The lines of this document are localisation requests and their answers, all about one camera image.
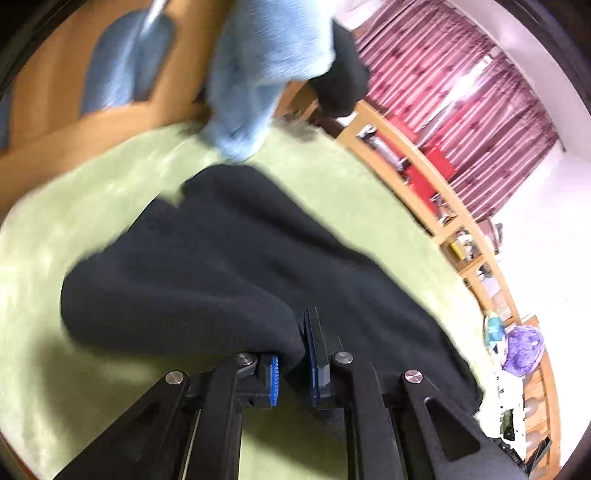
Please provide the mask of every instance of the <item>red curtain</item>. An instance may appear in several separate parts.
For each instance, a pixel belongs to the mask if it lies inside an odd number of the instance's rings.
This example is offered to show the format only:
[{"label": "red curtain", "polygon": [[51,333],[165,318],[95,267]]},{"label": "red curtain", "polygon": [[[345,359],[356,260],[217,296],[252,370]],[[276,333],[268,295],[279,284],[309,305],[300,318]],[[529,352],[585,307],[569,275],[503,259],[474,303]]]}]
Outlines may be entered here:
[{"label": "red curtain", "polygon": [[472,216],[506,203],[558,140],[540,101],[504,55],[482,73],[433,138],[456,169],[452,188]]},{"label": "red curtain", "polygon": [[[441,0],[388,4],[358,47],[371,70],[369,99],[418,134],[429,129],[427,121],[454,85],[495,51],[477,26]],[[454,166],[450,183],[480,220],[509,199],[557,134],[503,54],[497,53],[452,109],[429,145]]]}]

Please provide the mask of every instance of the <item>green rug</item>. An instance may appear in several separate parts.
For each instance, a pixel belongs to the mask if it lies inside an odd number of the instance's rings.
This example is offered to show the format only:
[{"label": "green rug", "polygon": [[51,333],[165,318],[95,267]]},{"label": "green rug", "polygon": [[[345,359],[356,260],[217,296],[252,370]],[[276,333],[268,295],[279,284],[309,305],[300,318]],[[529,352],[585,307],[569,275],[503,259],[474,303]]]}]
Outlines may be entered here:
[{"label": "green rug", "polygon": [[[113,242],[157,195],[181,201],[179,185],[218,162],[187,125],[157,129],[30,193],[3,223],[0,429],[41,480],[53,478],[167,371],[198,372],[216,363],[77,346],[61,327],[59,298],[79,259]],[[274,128],[248,164],[432,312],[480,384],[494,393],[476,300],[406,208],[355,157],[323,134],[302,142]],[[494,396],[486,396],[485,406],[494,408]],[[489,420],[495,426],[494,416]],[[247,412],[240,479],[344,478],[344,445],[325,434],[287,388],[276,410]]]}]

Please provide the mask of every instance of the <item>blue cushion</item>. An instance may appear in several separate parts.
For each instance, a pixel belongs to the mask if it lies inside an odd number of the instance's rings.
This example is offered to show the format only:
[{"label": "blue cushion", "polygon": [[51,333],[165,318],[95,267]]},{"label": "blue cushion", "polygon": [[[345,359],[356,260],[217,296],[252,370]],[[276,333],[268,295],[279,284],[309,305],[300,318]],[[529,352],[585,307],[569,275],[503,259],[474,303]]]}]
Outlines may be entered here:
[{"label": "blue cushion", "polygon": [[7,150],[10,142],[10,90],[0,98],[0,150]]},{"label": "blue cushion", "polygon": [[174,24],[162,14],[144,25],[147,14],[138,10],[120,17],[99,38],[86,72],[82,115],[148,99],[172,44]]}]

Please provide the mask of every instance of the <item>white wall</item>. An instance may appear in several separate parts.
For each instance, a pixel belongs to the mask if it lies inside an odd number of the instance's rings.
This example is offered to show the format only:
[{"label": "white wall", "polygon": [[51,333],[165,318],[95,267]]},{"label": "white wall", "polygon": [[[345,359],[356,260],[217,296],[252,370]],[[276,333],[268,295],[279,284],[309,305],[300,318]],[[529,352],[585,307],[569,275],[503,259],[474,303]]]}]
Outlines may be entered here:
[{"label": "white wall", "polygon": [[335,18],[348,30],[354,30],[368,20],[384,0],[337,0]]},{"label": "white wall", "polygon": [[564,464],[591,421],[591,116],[558,64],[494,0],[450,0],[523,72],[557,127],[556,145],[495,220],[519,312],[535,313],[556,378]]},{"label": "white wall", "polygon": [[562,463],[591,421],[591,162],[555,148],[495,216],[519,312],[535,313],[552,362]]}]

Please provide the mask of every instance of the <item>purple plush toy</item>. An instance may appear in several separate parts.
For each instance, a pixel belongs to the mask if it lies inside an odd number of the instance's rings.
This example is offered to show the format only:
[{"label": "purple plush toy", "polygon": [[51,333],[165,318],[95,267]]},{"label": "purple plush toy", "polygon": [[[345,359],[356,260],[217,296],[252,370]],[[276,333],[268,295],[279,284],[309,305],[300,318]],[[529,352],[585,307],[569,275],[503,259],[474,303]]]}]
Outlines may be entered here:
[{"label": "purple plush toy", "polygon": [[542,360],[544,338],[541,332],[530,325],[519,325],[507,334],[507,361],[503,370],[516,377],[532,373]]}]

